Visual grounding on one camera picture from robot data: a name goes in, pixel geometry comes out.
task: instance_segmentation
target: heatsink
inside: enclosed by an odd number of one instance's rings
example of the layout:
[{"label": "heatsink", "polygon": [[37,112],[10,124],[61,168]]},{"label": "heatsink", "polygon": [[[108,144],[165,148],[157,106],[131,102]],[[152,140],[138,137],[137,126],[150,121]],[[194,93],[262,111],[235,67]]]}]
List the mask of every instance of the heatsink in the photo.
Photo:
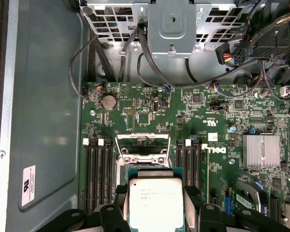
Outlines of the heatsink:
[{"label": "heatsink", "polygon": [[243,165],[246,167],[279,167],[279,136],[243,135]]}]

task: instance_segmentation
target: screw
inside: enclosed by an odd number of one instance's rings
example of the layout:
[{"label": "screw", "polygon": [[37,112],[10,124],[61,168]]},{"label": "screw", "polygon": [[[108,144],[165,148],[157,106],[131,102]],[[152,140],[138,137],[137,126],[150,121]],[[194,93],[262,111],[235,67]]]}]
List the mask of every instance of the screw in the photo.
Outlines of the screw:
[{"label": "screw", "polygon": [[4,151],[0,151],[0,159],[2,159],[5,156],[5,152]]},{"label": "screw", "polygon": [[91,111],[90,111],[90,115],[91,115],[91,116],[95,116],[96,114],[97,114],[97,112],[96,112],[95,110],[91,110]]},{"label": "screw", "polygon": [[84,7],[83,8],[83,12],[86,15],[91,15],[93,13],[93,10],[91,8],[89,8],[89,7]]},{"label": "screw", "polygon": [[214,210],[215,209],[212,205],[207,205],[206,208],[209,209],[209,210]]},{"label": "screw", "polygon": [[159,158],[158,163],[164,163],[164,158]]},{"label": "screw", "polygon": [[231,165],[235,164],[235,159],[229,159],[229,164]]},{"label": "screw", "polygon": [[251,215],[251,212],[248,211],[248,210],[243,210],[243,211],[242,211],[242,214],[244,214],[244,215]]}]

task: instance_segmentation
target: green circuit board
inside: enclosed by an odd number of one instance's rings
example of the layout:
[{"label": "green circuit board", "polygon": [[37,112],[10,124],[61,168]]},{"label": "green circuit board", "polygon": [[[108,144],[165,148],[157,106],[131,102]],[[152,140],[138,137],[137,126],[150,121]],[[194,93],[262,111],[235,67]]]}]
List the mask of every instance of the green circuit board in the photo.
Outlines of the green circuit board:
[{"label": "green circuit board", "polygon": [[[226,195],[234,196],[237,181],[243,181],[258,183],[268,195],[281,199],[283,213],[290,185],[290,117],[287,115],[290,101],[278,101],[271,96],[261,98],[260,88],[245,97],[225,98],[209,87],[181,90],[106,83],[100,89],[99,85],[88,84],[92,95],[83,100],[81,138],[83,141],[103,138],[109,147],[95,151],[81,146],[81,209],[90,213],[97,205],[112,202],[116,184],[127,181],[126,172],[131,166],[123,165],[117,170],[119,153],[115,137],[118,134],[154,133],[170,136],[170,167],[183,168],[183,183],[197,185],[205,203],[216,203],[226,209]],[[246,90],[246,86],[220,87],[220,91],[235,95]],[[116,99],[111,110],[102,106],[102,99],[107,95]],[[245,165],[243,136],[249,134],[279,136],[280,160],[284,167]],[[192,141],[191,146],[197,144],[199,159],[193,157],[193,152],[187,157],[187,153],[179,149],[179,144],[185,147],[186,140]],[[167,146],[167,142],[128,140],[121,146],[136,150],[150,147],[159,151]],[[118,172],[122,173],[120,183]],[[242,202],[239,206],[234,199],[230,204],[231,210],[244,205]]]}]

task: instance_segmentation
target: black cable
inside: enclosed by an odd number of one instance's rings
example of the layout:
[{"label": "black cable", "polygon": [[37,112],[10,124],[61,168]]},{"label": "black cable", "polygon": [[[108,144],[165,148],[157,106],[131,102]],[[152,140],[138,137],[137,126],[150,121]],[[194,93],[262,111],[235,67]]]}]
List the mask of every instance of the black cable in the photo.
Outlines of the black cable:
[{"label": "black cable", "polygon": [[[137,31],[135,31],[130,36],[128,41],[125,43],[124,47],[122,48],[123,52],[127,51],[128,46],[135,40],[136,37],[137,37]],[[123,80],[124,80],[124,72],[125,72],[125,68],[126,68],[126,60],[127,60],[127,56],[122,56],[121,59],[120,59],[120,70],[119,70],[119,74],[118,74],[118,82],[123,82]]]},{"label": "black cable", "polygon": [[141,47],[143,49],[143,53],[144,53],[144,56],[150,66],[150,68],[154,71],[154,73],[161,79],[163,80],[163,82],[167,83],[168,85],[170,85],[171,87],[173,88],[179,88],[179,89],[188,89],[188,88],[196,88],[196,87],[200,87],[200,86],[203,86],[203,85],[206,85],[206,84],[210,84],[211,82],[213,81],[219,81],[223,78],[226,78],[232,74],[234,74],[235,72],[241,70],[241,69],[244,69],[246,67],[249,67],[250,65],[253,65],[253,64],[256,64],[259,62],[258,59],[253,59],[247,63],[244,63],[243,65],[241,66],[238,66],[237,68],[235,69],[232,69],[231,71],[227,72],[227,73],[224,73],[224,74],[221,74],[219,76],[216,76],[214,78],[211,78],[209,80],[206,80],[206,81],[202,81],[202,82],[198,82],[198,83],[195,83],[195,84],[190,84],[190,85],[175,85],[173,83],[170,82],[170,80],[165,77],[162,72],[160,71],[160,69],[156,66],[152,56],[151,56],[151,53],[149,51],[149,48],[148,48],[148,44],[147,44],[147,41],[146,41],[146,36],[145,36],[145,31],[144,31],[144,28],[139,28],[139,40],[140,40],[140,43],[141,43]]},{"label": "black cable", "polygon": [[263,27],[261,30],[259,30],[251,39],[251,43],[255,44],[264,34],[270,32],[273,28],[278,27],[284,23],[287,23],[290,21],[290,13],[284,14],[281,17],[278,17],[274,20],[274,22],[270,23],[269,25]]},{"label": "black cable", "polygon": [[76,59],[76,57],[81,54],[86,48],[89,47],[89,45],[91,45],[95,40],[97,40],[98,36],[97,35],[94,35],[82,48],[81,50],[79,50],[73,57],[72,59],[70,60],[70,63],[69,63],[69,77],[70,77],[70,82],[71,82],[71,85],[74,89],[74,91],[76,92],[76,94],[81,97],[81,98],[89,98],[89,96],[84,96],[83,94],[81,94],[76,85],[75,85],[75,82],[74,82],[74,78],[73,78],[73,74],[72,74],[72,66],[73,66],[73,62],[74,60]]},{"label": "black cable", "polygon": [[137,66],[136,66],[136,70],[137,70],[137,75],[139,77],[139,79],[146,85],[152,86],[152,87],[164,87],[164,85],[156,85],[150,82],[147,82],[141,75],[140,69],[141,69],[141,58],[144,55],[144,53],[141,53],[137,59]]},{"label": "black cable", "polygon": [[[96,36],[92,30],[90,30],[90,32],[91,32],[93,37]],[[106,54],[104,52],[104,49],[103,49],[100,41],[94,40],[93,45],[96,48],[98,57],[100,59],[101,65],[102,65],[102,68],[105,72],[105,78],[107,79],[108,82],[116,82],[116,78],[115,78],[112,66],[111,66],[108,58],[106,57]]]},{"label": "black cable", "polygon": [[269,69],[267,70],[267,76],[268,76],[268,80],[273,80],[274,77],[271,77],[270,74],[271,72],[277,70],[277,69],[283,69],[283,68],[288,68],[289,65],[288,64],[272,64]]},{"label": "black cable", "polygon": [[190,79],[194,82],[194,83],[198,83],[197,79],[195,79],[195,77],[193,76],[191,70],[190,70],[190,66],[189,66],[189,58],[185,59],[185,67],[186,67],[186,71],[190,77]]},{"label": "black cable", "polygon": [[254,85],[248,90],[248,91],[246,91],[245,93],[241,93],[241,94],[239,94],[239,95],[226,95],[226,94],[224,94],[224,93],[221,93],[221,92],[219,92],[218,91],[218,89],[216,90],[216,92],[218,93],[218,94],[220,94],[221,96],[223,96],[223,97],[226,97],[226,98],[238,98],[238,97],[243,97],[243,96],[246,96],[247,94],[249,94],[249,93],[251,93],[257,86],[258,86],[258,84],[260,83],[260,81],[261,81],[261,78],[260,78],[260,75],[258,76],[258,79],[257,79],[257,81],[254,83]]},{"label": "black cable", "polygon": [[247,22],[250,23],[252,20],[253,16],[257,12],[257,10],[261,7],[262,4],[264,4],[265,0],[259,0],[250,10],[248,17],[247,17]]},{"label": "black cable", "polygon": [[264,78],[265,83],[266,83],[268,89],[270,90],[272,96],[273,96],[274,98],[276,98],[277,100],[279,100],[279,101],[290,101],[290,97],[288,97],[288,98],[282,98],[282,97],[278,96],[278,95],[274,92],[274,90],[272,89],[271,84],[270,84],[270,82],[269,82],[268,73],[267,73],[266,70],[265,70],[265,62],[262,62],[262,63],[261,63],[261,68],[262,68],[263,78]]}]

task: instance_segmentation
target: sticker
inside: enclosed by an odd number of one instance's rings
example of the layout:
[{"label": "sticker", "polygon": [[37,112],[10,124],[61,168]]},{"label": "sticker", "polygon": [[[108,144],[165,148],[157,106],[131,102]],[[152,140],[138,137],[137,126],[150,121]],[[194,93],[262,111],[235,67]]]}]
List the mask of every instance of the sticker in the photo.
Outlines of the sticker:
[{"label": "sticker", "polygon": [[23,187],[21,206],[33,201],[35,192],[35,165],[27,167],[23,171]]},{"label": "sticker", "polygon": [[218,133],[208,133],[208,141],[209,142],[217,142],[218,141]]},{"label": "sticker", "polygon": [[243,206],[245,206],[248,209],[252,209],[252,204],[248,201],[246,201],[244,198],[242,198],[240,195],[236,195],[236,200],[241,203]]}]

